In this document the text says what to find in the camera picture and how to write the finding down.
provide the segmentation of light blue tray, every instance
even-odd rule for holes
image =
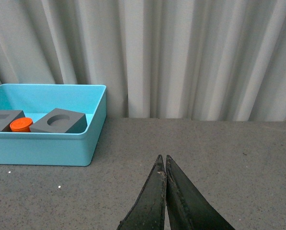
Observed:
[[[0,164],[89,165],[106,118],[104,85],[0,85],[0,110],[23,110],[36,122],[55,108],[86,114],[83,133],[0,132]]]

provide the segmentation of gray countertop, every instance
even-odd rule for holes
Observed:
[[[128,118],[106,119],[87,167],[0,165],[0,230],[114,230],[158,154],[236,230],[286,230],[286,122]]]

